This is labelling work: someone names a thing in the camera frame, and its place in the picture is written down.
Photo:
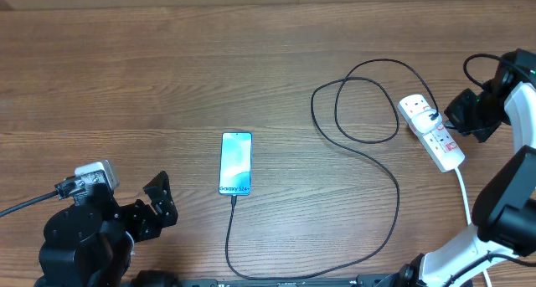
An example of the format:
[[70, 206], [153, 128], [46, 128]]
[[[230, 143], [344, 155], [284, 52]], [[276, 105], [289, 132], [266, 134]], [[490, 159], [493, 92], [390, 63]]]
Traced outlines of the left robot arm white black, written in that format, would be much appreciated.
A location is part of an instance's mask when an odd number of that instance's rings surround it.
[[103, 170], [70, 177], [56, 190], [74, 203], [44, 226], [39, 251], [44, 275], [37, 286], [118, 286], [134, 244], [159, 237], [178, 220], [165, 171], [143, 188], [149, 204], [138, 199], [119, 205]]

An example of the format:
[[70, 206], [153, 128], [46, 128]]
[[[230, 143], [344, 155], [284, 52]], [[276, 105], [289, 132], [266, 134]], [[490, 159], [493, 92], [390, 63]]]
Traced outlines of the Galaxy S24 smartphone blue screen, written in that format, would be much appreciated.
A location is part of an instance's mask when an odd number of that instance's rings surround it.
[[248, 196], [251, 191], [252, 134], [225, 132], [222, 135], [219, 193]]

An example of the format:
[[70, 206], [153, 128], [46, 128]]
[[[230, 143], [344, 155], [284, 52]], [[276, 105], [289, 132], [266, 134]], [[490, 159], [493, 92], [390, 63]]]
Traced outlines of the white power strip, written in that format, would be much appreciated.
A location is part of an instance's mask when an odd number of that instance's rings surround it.
[[[428, 109], [433, 108], [423, 95], [409, 95], [398, 103], [398, 110], [409, 127], [411, 117]], [[459, 171], [465, 155], [443, 123], [428, 134], [415, 136], [441, 172]]]

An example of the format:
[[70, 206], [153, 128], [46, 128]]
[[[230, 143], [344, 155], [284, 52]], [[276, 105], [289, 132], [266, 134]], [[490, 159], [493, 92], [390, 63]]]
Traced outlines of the white charger plug adapter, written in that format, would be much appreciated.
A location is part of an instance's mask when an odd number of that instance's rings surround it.
[[410, 118], [410, 128], [417, 136], [430, 133], [441, 123], [441, 114], [433, 109], [424, 110]]

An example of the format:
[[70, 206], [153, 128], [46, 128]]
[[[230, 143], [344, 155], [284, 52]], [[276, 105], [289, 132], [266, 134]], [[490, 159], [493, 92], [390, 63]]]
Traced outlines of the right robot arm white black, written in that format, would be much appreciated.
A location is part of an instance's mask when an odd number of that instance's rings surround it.
[[472, 278], [504, 261], [527, 267], [535, 251], [535, 55], [524, 49], [496, 57], [480, 94], [463, 90], [445, 109], [447, 124], [486, 141], [511, 126], [513, 157], [482, 189], [472, 221], [451, 241], [420, 254], [380, 286], [470, 286]]

